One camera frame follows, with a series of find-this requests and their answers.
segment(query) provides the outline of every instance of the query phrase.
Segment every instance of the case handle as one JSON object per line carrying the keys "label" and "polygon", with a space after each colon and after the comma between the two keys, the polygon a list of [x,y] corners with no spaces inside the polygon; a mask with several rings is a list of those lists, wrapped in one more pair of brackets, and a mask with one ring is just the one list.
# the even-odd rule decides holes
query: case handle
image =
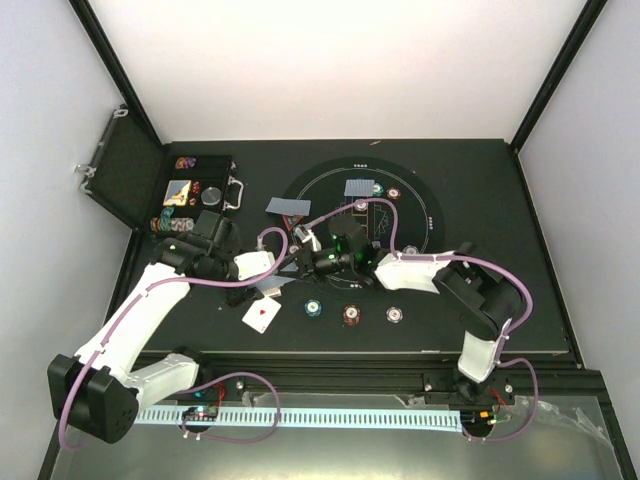
{"label": "case handle", "polygon": [[228,185],[240,185],[240,190],[238,191],[238,203],[237,205],[232,205],[229,202],[227,202],[225,200],[224,202],[224,207],[222,210],[238,210],[240,208],[240,206],[242,205],[242,193],[244,192],[244,183],[242,183],[240,180],[238,180],[235,177],[232,177],[231,175],[229,175],[229,182]]}

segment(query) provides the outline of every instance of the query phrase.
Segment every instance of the white wall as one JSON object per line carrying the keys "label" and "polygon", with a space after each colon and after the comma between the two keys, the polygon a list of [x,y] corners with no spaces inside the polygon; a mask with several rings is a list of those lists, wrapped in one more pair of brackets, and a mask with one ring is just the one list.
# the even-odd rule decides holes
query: white wall
{"label": "white wall", "polygon": [[0,478],[36,478],[54,427],[46,369],[104,319],[129,231],[81,195],[121,99],[65,0],[0,15]]}
{"label": "white wall", "polygon": [[585,0],[91,0],[160,137],[511,140]]}
{"label": "white wall", "polygon": [[609,2],[521,154],[588,367],[640,469],[640,3]]}

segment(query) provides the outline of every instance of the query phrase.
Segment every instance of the black corner post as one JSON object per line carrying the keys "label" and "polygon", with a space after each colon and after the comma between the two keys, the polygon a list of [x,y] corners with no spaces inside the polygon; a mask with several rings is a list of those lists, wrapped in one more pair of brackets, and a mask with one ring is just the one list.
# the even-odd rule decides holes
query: black corner post
{"label": "black corner post", "polygon": [[98,17],[96,17],[91,5],[89,5],[89,0],[69,0],[69,3],[75,10],[76,15],[80,19],[87,35],[89,35],[93,46],[98,51],[100,58],[102,58],[107,70],[109,70],[111,78],[113,78],[118,90],[120,90],[120,94],[127,104],[129,112],[142,123],[143,128],[146,130],[151,140],[153,140],[158,147],[162,147],[162,142],[153,128],[147,113],[144,111],[144,107],[142,106],[133,85],[131,85],[129,77],[127,77],[124,68],[122,68],[122,64],[120,63],[120,60],[118,60],[116,52],[113,50],[111,43],[109,43],[107,34],[102,29]]}
{"label": "black corner post", "polygon": [[607,0],[587,0],[571,32],[569,32],[569,36],[565,40],[564,45],[562,45],[560,53],[558,53],[549,73],[547,73],[547,77],[544,79],[540,90],[538,90],[533,103],[522,120],[520,127],[518,127],[515,137],[513,137],[511,141],[511,149],[516,154],[520,152],[527,138],[529,138],[547,103],[551,100],[553,92],[556,91],[562,77],[564,77],[564,74],[567,72],[569,65],[571,65],[578,50],[580,50],[582,42],[587,38],[591,27],[593,27],[593,24],[596,22],[606,3]]}

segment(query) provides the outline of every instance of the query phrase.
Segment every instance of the black table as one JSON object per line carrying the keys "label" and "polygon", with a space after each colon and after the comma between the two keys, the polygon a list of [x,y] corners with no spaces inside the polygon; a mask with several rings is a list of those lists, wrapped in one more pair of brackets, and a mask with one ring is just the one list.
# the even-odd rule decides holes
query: black table
{"label": "black table", "polygon": [[[234,156],[237,176],[246,187],[241,209],[229,216],[239,224],[247,249],[255,248],[255,237],[265,227],[283,225],[281,219],[265,213],[265,207],[271,197],[284,196],[306,170],[343,157],[393,162],[424,182],[437,199],[444,221],[444,235],[437,242],[442,244],[438,245],[440,250],[473,242],[530,288],[534,314],[512,335],[505,352],[557,355],[570,351],[568,321],[526,186],[517,159],[501,140],[185,142],[172,144],[170,153]],[[336,198],[328,204],[338,201]],[[322,199],[317,203],[324,205]],[[401,225],[406,225],[402,222],[408,219],[402,214],[400,208]],[[160,240],[145,238],[129,288],[139,279]],[[273,238],[267,245],[275,251],[279,244]],[[194,287],[165,318],[144,352],[187,346],[238,354],[403,355],[455,354],[462,348],[464,331],[457,313],[437,295],[417,291],[363,294],[356,289],[303,283],[289,284],[282,290],[283,296],[277,299],[282,308],[261,335],[241,321],[248,305],[231,309],[223,303],[222,291]],[[304,304],[310,298],[321,301],[320,317],[305,314]],[[362,315],[360,324],[353,328],[346,327],[342,317],[344,306],[350,303],[357,303]],[[390,306],[402,309],[400,323],[386,320]]]}

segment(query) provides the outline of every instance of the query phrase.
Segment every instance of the case lid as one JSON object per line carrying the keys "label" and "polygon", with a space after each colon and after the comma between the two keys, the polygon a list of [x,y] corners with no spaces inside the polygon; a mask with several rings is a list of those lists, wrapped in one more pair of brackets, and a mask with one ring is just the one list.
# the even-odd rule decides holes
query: case lid
{"label": "case lid", "polygon": [[80,189],[134,230],[146,222],[164,150],[125,107],[113,112]]}

